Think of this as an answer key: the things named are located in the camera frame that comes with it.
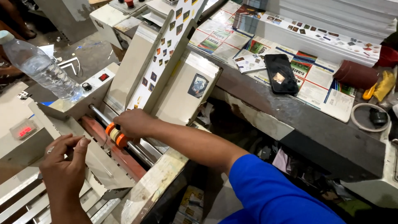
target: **red button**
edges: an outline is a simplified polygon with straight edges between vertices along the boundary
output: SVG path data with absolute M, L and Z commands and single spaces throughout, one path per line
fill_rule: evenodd
M 106 73 L 102 74 L 102 76 L 99 77 L 99 79 L 103 82 L 104 80 L 106 80 L 109 77 L 109 75 L 107 75 Z

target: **blue shirt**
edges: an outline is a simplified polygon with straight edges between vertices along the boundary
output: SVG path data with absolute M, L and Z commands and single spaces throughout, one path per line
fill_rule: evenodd
M 229 181 L 244 209 L 220 224 L 344 223 L 330 208 L 255 155 L 237 159 L 229 172 Z

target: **yellow glove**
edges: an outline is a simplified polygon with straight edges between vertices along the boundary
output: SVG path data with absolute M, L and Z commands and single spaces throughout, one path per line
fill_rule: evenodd
M 381 102 L 394 86 L 394 74 L 389 71 L 383 71 L 383 80 L 377 85 L 373 96 L 376 97 L 379 102 Z

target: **white ring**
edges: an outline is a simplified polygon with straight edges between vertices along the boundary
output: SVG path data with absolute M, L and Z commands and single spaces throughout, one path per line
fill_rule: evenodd
M 389 125 L 390 122 L 391 122 L 391 119 L 390 119 L 390 115 L 389 115 L 389 114 L 387 114 L 387 119 L 388 119 L 387 123 L 386 123 L 383 127 L 381 127 L 381 128 L 378 128 L 378 129 L 370 129 L 370 128 L 367 128 L 367 127 L 363 126 L 362 124 L 360 124 L 360 123 L 357 121 L 357 119 L 355 118 L 355 116 L 354 116 L 354 111 L 355 111 L 358 107 L 360 107 L 360 106 L 369 106 L 369 107 L 378 109 L 378 110 L 380 110 L 381 112 L 387 113 L 383 108 L 381 108 L 381 107 L 379 107 L 379 106 L 376 106 L 376 105 L 373 105 L 373 104 L 361 103 L 361 104 L 355 105 L 355 106 L 352 108 L 352 110 L 351 110 L 351 116 L 350 116 L 350 117 L 351 117 L 352 122 L 354 122 L 354 124 L 355 124 L 357 127 L 359 127 L 359 129 L 362 129 L 362 130 L 367 131 L 367 132 L 382 132 L 382 131 L 384 131 L 384 130 L 386 130 L 386 129 L 388 128 L 388 125 Z
M 51 148 L 47 151 L 47 154 L 50 154 L 50 152 L 51 152 L 53 149 L 54 149 L 54 146 L 51 147 Z

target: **black phone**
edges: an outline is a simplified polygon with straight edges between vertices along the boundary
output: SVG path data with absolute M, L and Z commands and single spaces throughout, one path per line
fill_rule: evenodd
M 294 95 L 299 92 L 289 58 L 285 54 L 265 55 L 264 62 L 273 93 Z

